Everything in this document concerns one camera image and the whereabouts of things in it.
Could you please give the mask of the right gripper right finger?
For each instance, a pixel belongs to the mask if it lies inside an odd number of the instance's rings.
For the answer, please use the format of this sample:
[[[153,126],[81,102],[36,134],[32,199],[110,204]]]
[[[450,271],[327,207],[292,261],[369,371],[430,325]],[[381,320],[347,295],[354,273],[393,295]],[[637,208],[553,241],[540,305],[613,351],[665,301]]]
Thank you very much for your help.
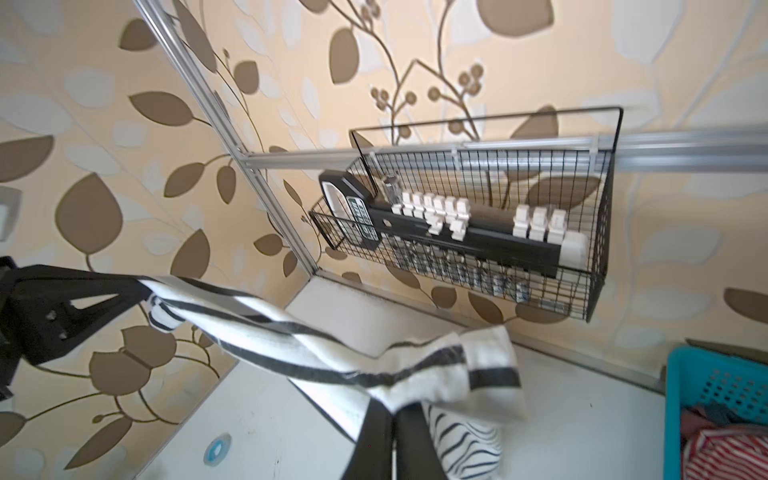
[[[398,480],[447,480],[421,404],[400,410],[394,418],[394,431]]]

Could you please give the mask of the black white striped tank top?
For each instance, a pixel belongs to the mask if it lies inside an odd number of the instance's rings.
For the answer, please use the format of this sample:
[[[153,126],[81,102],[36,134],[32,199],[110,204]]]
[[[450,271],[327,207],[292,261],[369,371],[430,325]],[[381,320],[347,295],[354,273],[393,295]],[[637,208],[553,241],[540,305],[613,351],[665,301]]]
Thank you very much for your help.
[[[525,413],[518,361],[502,327],[406,340],[369,356],[253,295],[180,277],[142,277],[150,290],[150,324],[172,332],[189,322],[231,356],[316,385],[341,385],[381,402],[395,418],[422,405],[432,442],[448,478],[451,467],[435,433],[436,418],[452,412],[472,446],[497,463],[493,440],[468,426],[470,419],[502,423]]]

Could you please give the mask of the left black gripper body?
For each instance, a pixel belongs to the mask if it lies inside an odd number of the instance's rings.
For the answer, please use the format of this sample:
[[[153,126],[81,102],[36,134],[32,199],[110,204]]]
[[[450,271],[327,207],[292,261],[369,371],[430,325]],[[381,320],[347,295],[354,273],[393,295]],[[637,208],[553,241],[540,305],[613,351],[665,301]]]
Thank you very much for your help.
[[[21,278],[10,256],[1,258],[1,400],[14,394],[11,384],[22,361],[34,366],[32,307],[34,290]]]

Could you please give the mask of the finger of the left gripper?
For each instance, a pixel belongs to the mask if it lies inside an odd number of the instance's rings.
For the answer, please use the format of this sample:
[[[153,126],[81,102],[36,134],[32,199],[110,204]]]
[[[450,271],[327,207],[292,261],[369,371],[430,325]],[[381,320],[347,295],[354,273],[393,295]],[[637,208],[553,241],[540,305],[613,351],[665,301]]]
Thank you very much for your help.
[[[18,300],[20,352],[32,365],[62,358],[141,301],[139,295],[120,294],[78,308],[69,300]]]
[[[103,274],[47,265],[33,265],[11,271],[11,298],[23,306],[38,308],[63,305],[75,300],[107,296],[95,308],[131,308],[150,296],[150,290],[136,277]]]

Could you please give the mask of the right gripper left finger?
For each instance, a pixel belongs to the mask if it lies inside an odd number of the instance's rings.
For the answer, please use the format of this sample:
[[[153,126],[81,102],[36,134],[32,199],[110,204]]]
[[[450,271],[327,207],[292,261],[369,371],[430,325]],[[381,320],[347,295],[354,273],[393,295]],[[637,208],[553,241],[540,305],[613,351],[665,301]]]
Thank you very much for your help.
[[[371,399],[358,439],[342,480],[390,480],[393,467],[394,418],[379,401]]]

